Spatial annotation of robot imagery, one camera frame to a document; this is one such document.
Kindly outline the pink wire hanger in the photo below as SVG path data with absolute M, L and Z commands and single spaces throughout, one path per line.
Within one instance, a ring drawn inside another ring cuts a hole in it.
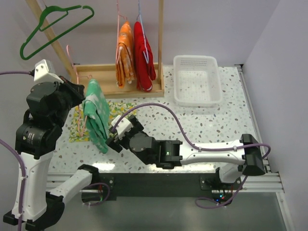
M 84 136 L 84 133 L 85 133 L 85 127 L 86 127 L 86 121 L 87 121 L 87 116 L 83 122 L 83 124 L 81 124 L 81 121 L 83 119 L 83 113 L 82 113 L 82 110 L 81 110 L 81 104 L 82 104 L 82 101 L 85 99 L 84 98 L 84 88 L 82 88 L 82 86 L 79 84 L 79 75 L 78 75 L 78 71 L 77 71 L 77 65 L 73 62 L 73 58 L 72 58 L 72 55 L 70 54 L 70 45 L 66 45 L 66 54 L 69 58 L 69 61 L 70 61 L 70 64 L 71 64 L 71 67 L 73 69 L 73 72 L 76 76 L 76 81 L 77 83 L 76 84 L 71 84 L 72 85 L 72 88 L 74 90 L 74 94 L 76 94 L 77 96 L 77 113 L 78 113 L 78 117 L 77 117 L 77 132 L 79 134 L 79 137 L 83 137 Z
M 116 9 L 117 9 L 117 41 L 116 41 L 116 55 L 115 55 L 115 64 L 118 64 L 119 62 L 119 57 L 120 57 L 120 54 L 119 54 L 119 44 L 120 44 L 120 18 L 123 18 L 124 21 L 126 22 L 127 21 L 127 17 L 122 15 L 121 12 L 120 12 L 120 8 L 119 8 L 119 0 L 116 0 Z

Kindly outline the green tie-dye trousers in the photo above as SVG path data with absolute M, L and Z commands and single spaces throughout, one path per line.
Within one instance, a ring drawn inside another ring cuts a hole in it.
M 82 103 L 85 124 L 91 142 L 103 154 L 108 152 L 105 143 L 109 138 L 109 104 L 104 96 L 99 82 L 95 79 L 89 81 L 86 98 Z

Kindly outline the orange tie-dye trousers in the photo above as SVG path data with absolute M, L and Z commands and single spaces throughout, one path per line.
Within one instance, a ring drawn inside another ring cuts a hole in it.
M 124 88 L 126 83 L 131 84 L 135 80 L 134 65 L 134 40 L 132 28 L 126 21 L 120 28 L 119 62 L 116 64 L 116 83 L 119 88 Z

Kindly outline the blue wire hanger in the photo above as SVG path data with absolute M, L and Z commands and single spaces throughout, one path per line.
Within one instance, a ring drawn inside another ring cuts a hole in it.
M 146 45 L 146 36 L 145 36 L 144 27 L 143 27 L 143 23 L 142 23 L 140 0 L 138 0 L 138 16 L 137 16 L 137 20 L 139 20 L 140 24 L 141 24 L 141 31 L 142 31 L 142 36 L 143 36 L 144 48 L 145 48 L 145 51 L 143 51 L 143 55 L 144 55 L 146 63 L 148 64 L 149 63 L 149 53 L 148 53 L 148 49 L 147 49 L 147 45 Z

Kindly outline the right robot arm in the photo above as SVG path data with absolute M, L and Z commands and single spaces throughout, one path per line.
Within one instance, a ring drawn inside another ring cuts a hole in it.
M 223 163 L 216 169 L 215 185 L 226 189 L 241 176 L 262 176 L 266 173 L 260 144 L 251 134 L 242 134 L 240 139 L 212 143 L 189 144 L 179 140 L 157 140 L 143 131 L 136 116 L 117 116 L 111 123 L 112 136 L 106 144 L 116 152 L 130 150 L 146 165 L 174 169 L 196 163 Z

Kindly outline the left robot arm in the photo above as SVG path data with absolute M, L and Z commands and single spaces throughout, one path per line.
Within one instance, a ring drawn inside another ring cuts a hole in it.
M 64 77 L 34 85 L 26 98 L 28 109 L 16 131 L 11 152 L 19 162 L 19 180 L 14 207 L 3 217 L 5 223 L 42 231 L 55 225 L 65 205 L 82 189 L 100 183 L 96 167 L 81 165 L 60 186 L 47 191 L 48 169 L 70 110 L 84 101 L 84 86 Z

